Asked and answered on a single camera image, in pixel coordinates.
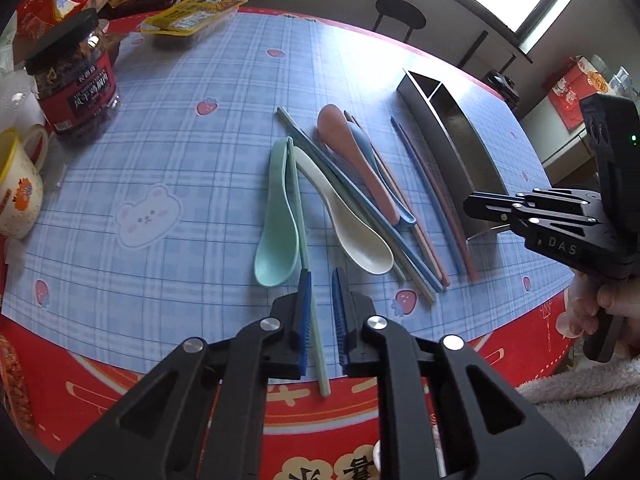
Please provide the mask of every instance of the gray wall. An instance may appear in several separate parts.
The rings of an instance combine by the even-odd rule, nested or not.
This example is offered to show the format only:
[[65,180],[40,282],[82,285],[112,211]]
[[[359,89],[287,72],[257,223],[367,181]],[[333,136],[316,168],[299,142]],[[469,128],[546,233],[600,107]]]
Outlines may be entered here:
[[[371,28],[376,0],[249,0],[249,5],[291,10]],[[427,27],[415,31],[410,43],[457,64],[486,25],[452,0],[407,0],[427,17]],[[379,32],[402,39],[406,28],[385,19]],[[640,87],[640,33],[619,0],[572,0],[529,53],[534,64],[518,57],[507,70],[521,95],[517,115],[529,112],[545,95],[540,83],[561,66],[565,57],[599,54],[612,68],[626,67]],[[511,57],[501,38],[490,36],[465,69],[481,78],[489,68],[501,68]]]

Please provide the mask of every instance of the jar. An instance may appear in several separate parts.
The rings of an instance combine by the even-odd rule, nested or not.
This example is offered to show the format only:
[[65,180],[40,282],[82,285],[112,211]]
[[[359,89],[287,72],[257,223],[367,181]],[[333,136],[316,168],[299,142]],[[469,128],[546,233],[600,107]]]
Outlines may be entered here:
[[24,65],[61,142],[79,146],[102,134],[120,99],[95,9],[81,10],[53,27]]

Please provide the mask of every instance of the jar label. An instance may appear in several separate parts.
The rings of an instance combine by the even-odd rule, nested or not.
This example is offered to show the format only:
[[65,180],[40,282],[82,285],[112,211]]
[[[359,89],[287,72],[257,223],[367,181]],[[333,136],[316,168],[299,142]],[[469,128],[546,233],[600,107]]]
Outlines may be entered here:
[[40,108],[53,129],[64,132],[99,114],[115,91],[113,70],[105,52],[75,81],[40,100]]

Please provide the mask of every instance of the blue plaid tablecloth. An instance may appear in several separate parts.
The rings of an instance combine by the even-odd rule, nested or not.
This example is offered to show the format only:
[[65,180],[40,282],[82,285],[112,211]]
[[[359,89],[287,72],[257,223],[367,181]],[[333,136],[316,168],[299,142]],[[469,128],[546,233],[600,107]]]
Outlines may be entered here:
[[[481,281],[457,276],[430,199],[389,117],[428,156],[396,87],[403,68],[441,80],[484,140],[508,191],[548,187],[506,104],[457,69],[330,25],[239,14],[186,52],[156,50],[131,34],[114,70],[122,104],[107,132],[78,156],[62,189],[46,196],[11,266],[2,313],[71,352],[146,372],[189,336],[229,338],[295,290],[297,273],[265,289],[252,273],[266,202],[270,147],[285,128],[277,106],[313,134],[322,106],[356,116],[398,177],[452,278],[433,306],[402,315],[392,273],[371,276],[340,250],[314,188],[300,176],[322,346],[340,376],[330,273],[415,335],[469,340],[562,290],[569,270],[525,250],[507,232],[472,243]],[[404,237],[413,247],[408,233]],[[309,363],[308,378],[314,377]]]

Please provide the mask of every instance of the pink spoon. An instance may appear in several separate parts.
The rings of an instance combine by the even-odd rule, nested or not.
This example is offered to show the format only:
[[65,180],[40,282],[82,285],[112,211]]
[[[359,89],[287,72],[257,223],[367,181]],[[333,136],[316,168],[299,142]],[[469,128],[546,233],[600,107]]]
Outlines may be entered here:
[[367,189],[391,225],[400,221],[396,204],[360,151],[344,115],[335,105],[327,105],[318,114],[318,133],[324,143],[351,164],[364,180]]

